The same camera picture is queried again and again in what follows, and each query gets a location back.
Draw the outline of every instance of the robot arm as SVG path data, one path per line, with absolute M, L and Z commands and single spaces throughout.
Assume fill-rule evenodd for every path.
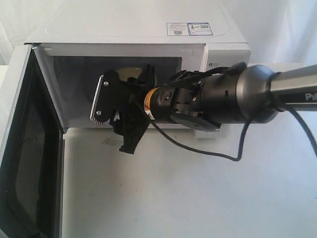
M 138 78 L 120 80 L 114 70 L 100 77 L 91 120 L 109 121 L 115 133 L 123 135 L 120 151 L 133 154 L 149 126 L 180 123 L 189 128 L 213 131 L 227 123 L 271 121 L 282 108 L 272 103 L 291 105 L 295 110 L 317 111 L 317 65 L 275 73 L 263 65 L 247 67 L 239 63 L 207 72 L 181 71 L 170 83 L 155 87 L 154 68 L 148 65 Z M 145 117 L 140 105 L 149 117 Z M 119 112 L 119 119 L 114 120 Z

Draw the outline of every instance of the black cable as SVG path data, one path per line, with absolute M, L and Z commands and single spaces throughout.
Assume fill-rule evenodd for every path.
M 232 161 L 240 161 L 241 158 L 242 158 L 242 153 L 243 153 L 243 145 L 244 145 L 244 140 L 245 140 L 245 137 L 246 137 L 246 134 L 247 134 L 247 130 L 249 128 L 249 125 L 251 124 L 251 122 L 253 121 L 253 119 L 263 110 L 263 109 L 267 109 L 268 108 L 268 105 L 263 105 L 261 107 L 258 107 L 255 112 L 253 113 L 253 115 L 250 117 L 249 120 L 246 121 L 246 123 L 244 124 L 243 128 L 242 128 L 242 131 L 241 131 L 241 135 L 240 135 L 240 142 L 239 142 L 239 147 L 238 147 L 238 155 L 237 157 L 232 157 L 232 156 L 229 156 L 229 155 L 226 155 L 226 154 L 221 154 L 221 153 L 216 153 L 216 152 L 210 152 L 210 151 L 204 151 L 204 150 L 198 150 L 198 149 L 195 149 L 195 148 L 192 148 L 192 147 L 189 147 L 189 146 L 186 146 L 186 145 L 183 145 L 179 142 L 177 142 L 176 140 L 172 139 L 170 136 L 168 136 L 164 131 L 162 131 L 161 128 L 158 127 L 158 125 L 156 125 L 156 123 L 150 119 L 150 117 L 146 114 L 146 112 L 144 111 L 143 107 L 135 102 L 136 105 L 138 106 L 138 108 L 141 110 L 142 114 L 148 119 L 149 123 L 162 135 L 164 136 L 167 140 L 169 140 L 170 142 L 172 142 L 173 144 L 183 148 L 183 149 L 186 149 L 186 150 L 189 150 L 189 151 L 192 151 L 192 152 L 195 152 L 195 153 L 199 153 L 199 154 L 204 154 L 204 155 L 211 155 L 211 156 L 217 156 L 217 157 L 222 157 L 222 158 L 225 158 L 225 159 L 229 159 L 229 160 L 232 160 Z M 317 157 L 317 143 L 316 143 L 316 140 L 312 134 L 312 132 L 310 131 L 309 127 L 307 126 L 307 124 L 305 123 L 305 121 L 303 120 L 303 118 L 289 105 L 287 104 L 282 104 L 282 103 L 274 103 L 272 104 L 272 106 L 277 106 L 279 108 L 283 108 L 287 111 L 289 111 L 294 117 L 295 119 L 298 121 L 298 123 L 302 126 L 303 130 L 305 131 L 308 139 L 310 140 L 310 143 L 313 147 L 313 150 L 314 150 L 314 153 Z

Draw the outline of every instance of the white table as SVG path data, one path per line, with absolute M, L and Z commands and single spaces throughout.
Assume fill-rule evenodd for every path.
M 317 136 L 317 114 L 302 115 Z M 241 128 L 216 140 L 167 133 L 235 156 Z M 188 152 L 153 129 L 134 156 L 118 151 L 121 137 L 108 129 L 70 129 L 64 138 L 65 238 L 317 237 L 317 158 L 288 113 L 250 126 L 240 162 Z

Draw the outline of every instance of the sticker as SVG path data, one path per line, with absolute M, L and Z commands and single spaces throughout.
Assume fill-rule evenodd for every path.
M 149 116 L 149 118 L 151 118 L 152 120 L 155 120 L 153 114 L 151 113 L 151 96 L 153 95 L 153 93 L 155 92 L 155 90 L 157 90 L 158 88 L 153 88 L 151 89 L 148 94 L 146 95 L 145 99 L 144 99 L 144 111 L 145 113 Z
M 208 22 L 189 22 L 188 29 L 191 36 L 212 36 Z
M 168 36 L 189 36 L 187 23 L 167 23 Z

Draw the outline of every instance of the warning label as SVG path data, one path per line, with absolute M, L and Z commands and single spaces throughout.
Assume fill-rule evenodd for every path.
M 208 22 L 190 22 L 188 23 L 191 36 L 212 36 L 212 31 Z
M 189 36 L 187 23 L 167 23 L 168 36 Z

